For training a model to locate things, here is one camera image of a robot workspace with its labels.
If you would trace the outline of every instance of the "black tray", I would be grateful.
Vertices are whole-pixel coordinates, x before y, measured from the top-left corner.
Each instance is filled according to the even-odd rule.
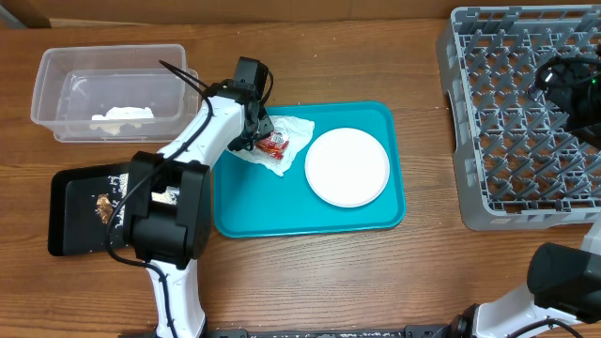
[[[99,194],[106,193],[113,204],[121,200],[118,179],[128,173],[129,163],[69,169],[53,177],[50,195],[48,252],[55,256],[104,251],[106,225],[96,212]],[[123,248],[122,227],[111,234],[113,247]]]

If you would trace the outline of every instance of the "wood grain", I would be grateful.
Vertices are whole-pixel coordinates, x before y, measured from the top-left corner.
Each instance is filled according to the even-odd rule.
[[[248,330],[446,323],[524,283],[534,250],[577,247],[589,226],[483,233],[462,222],[453,122],[434,43],[445,21],[140,26],[0,32],[0,336],[115,337],[156,322],[146,272],[104,253],[46,250],[50,181],[61,169],[127,161],[160,145],[66,145],[29,118],[51,47],[181,43],[208,82],[240,55],[270,66],[270,104],[380,100],[394,114],[408,212],[389,231],[234,240],[202,257],[209,326]],[[582,327],[601,337],[599,326]],[[547,336],[566,336],[553,332]]]

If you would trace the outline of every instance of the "gray plastic crate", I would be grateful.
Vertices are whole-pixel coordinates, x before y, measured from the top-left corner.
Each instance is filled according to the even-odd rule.
[[[437,41],[455,120],[461,216],[473,230],[590,223],[601,156],[562,128],[567,114],[525,93],[554,55],[596,57],[601,6],[456,8]]]

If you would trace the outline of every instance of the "transparent plastic container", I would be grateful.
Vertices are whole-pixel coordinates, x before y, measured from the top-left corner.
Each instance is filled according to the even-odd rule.
[[[198,94],[159,60],[187,69],[181,45],[50,49],[39,66],[31,119],[60,142],[171,141],[197,113]],[[154,117],[92,120],[114,107],[148,107]]]

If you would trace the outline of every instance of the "blue tray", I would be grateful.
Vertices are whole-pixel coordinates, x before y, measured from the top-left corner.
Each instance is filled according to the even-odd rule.
[[[260,164],[224,152],[214,168],[214,220],[230,238],[258,238],[386,229],[405,217],[403,178],[391,111],[379,102],[349,102],[268,108],[270,115],[315,121],[313,139],[297,154],[292,166],[278,177]],[[332,206],[309,187],[304,160],[309,146],[326,131],[356,128],[384,146],[391,175],[382,194],[355,208]]]

